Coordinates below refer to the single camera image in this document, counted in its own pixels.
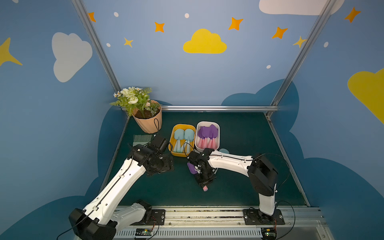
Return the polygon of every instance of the white cloud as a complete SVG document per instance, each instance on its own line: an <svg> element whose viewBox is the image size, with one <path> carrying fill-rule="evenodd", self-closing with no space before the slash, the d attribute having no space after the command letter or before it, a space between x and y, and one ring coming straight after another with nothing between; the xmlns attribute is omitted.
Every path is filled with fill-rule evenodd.
<svg viewBox="0 0 384 240"><path fill-rule="evenodd" d="M267 14L319 15L327 0L260 0L259 8ZM337 0L331 14L343 5Z"/></svg>
<svg viewBox="0 0 384 240"><path fill-rule="evenodd" d="M53 72L62 83L71 79L92 57L91 45L74 33L55 33L52 50L56 58Z"/></svg>

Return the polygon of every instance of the pink flower pot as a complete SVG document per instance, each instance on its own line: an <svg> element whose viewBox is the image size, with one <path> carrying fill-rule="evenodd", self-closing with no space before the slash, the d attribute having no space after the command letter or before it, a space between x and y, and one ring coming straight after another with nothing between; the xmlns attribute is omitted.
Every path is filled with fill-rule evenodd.
<svg viewBox="0 0 384 240"><path fill-rule="evenodd" d="M160 130L161 129L161 124L162 124L162 109L161 109L161 106L159 107L160 109L160 112L152 117L152 118L149 118L149 119L139 119L139 118L136 118L135 115L138 111L138 109L135 109L133 110L133 118L135 119L135 121L137 122L137 124L140 126L140 128L146 132L146 133L155 133L158 131L158 129Z"/></svg>

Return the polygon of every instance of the green table surface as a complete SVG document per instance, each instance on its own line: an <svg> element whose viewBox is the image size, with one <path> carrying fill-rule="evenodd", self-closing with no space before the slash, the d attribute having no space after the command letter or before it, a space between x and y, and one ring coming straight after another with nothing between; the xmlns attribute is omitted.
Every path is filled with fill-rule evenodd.
<svg viewBox="0 0 384 240"><path fill-rule="evenodd" d="M220 149L225 148L231 154L254 155L255 153L274 153L281 155L263 113L163 113L162 128L158 134L169 139L173 126L179 123L197 126L201 121L216 122L220 126ZM134 135L145 135L136 121L131 118L124 133L115 162L112 166L110 181L126 159L133 143ZM289 168L278 156L266 156L276 167L278 186L286 179ZM253 190L249 178L243 174L219 169L216 179L204 192L197 184L187 167L187 158L175 157L173 171L162 174L141 176L124 196L119 205L131 205L143 199L151 205L177 206L235 206L259 205L258 194ZM291 205L305 205L292 176L278 189L276 201L284 200Z"/></svg>

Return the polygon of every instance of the white flower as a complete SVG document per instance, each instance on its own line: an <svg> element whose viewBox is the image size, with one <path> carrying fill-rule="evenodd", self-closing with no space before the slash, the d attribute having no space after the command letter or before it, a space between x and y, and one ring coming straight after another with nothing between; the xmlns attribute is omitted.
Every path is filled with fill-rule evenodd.
<svg viewBox="0 0 384 240"><path fill-rule="evenodd" d="M123 88L123 90L121 90L120 93L123 94L127 98L133 97L135 95L134 90L132 90L132 89L128 90L126 88Z"/></svg>
<svg viewBox="0 0 384 240"><path fill-rule="evenodd" d="M123 88L123 89L120 91L120 93L123 94L124 96L127 96L127 95L128 95L128 89Z"/></svg>
<svg viewBox="0 0 384 240"><path fill-rule="evenodd" d="M135 103L137 103L138 100L139 100L139 99L138 99L137 97L131 97L131 98L129 99L128 104L135 104Z"/></svg>

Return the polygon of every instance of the blue wall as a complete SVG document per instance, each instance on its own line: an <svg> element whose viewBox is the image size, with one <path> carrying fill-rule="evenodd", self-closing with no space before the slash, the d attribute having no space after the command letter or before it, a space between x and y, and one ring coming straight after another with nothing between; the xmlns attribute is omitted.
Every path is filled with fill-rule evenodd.
<svg viewBox="0 0 384 240"><path fill-rule="evenodd" d="M0 239L51 240L97 195L126 116L109 105L114 91L94 50L69 81L55 77L55 33L90 43L71 1L15 2L0 3L0 45L11 38L22 64L0 66Z"/></svg>
<svg viewBox="0 0 384 240"><path fill-rule="evenodd" d="M345 17L353 7L361 13L351 23ZM272 115L310 204L336 240L384 234L384 124L348 88L355 73L384 68L383 9L379 0L346 1ZM375 230L367 236L368 229Z"/></svg>
<svg viewBox="0 0 384 240"><path fill-rule="evenodd" d="M267 14L258 1L84 3L94 12L92 23L121 86L152 87L152 98L173 105L269 105L278 88L263 99L249 94L285 77L300 50L293 44L300 36L306 38L317 18ZM300 4L294 7L302 9ZM232 17L243 19L239 30L228 29ZM164 32L155 32L155 22L165 23ZM288 29L282 39L272 39L277 27ZM227 50L186 53L184 43L201 28L219 34ZM133 40L132 47L124 45L124 38Z"/></svg>

